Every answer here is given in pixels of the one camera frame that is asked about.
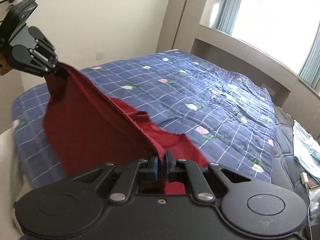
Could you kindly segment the person's left hand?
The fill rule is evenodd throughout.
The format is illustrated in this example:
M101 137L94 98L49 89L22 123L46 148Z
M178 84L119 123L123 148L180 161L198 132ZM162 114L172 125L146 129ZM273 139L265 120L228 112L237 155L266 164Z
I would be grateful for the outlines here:
M13 68L8 62L7 55L1 52L0 53L0 76L8 74L8 72L10 72L11 70L13 70Z

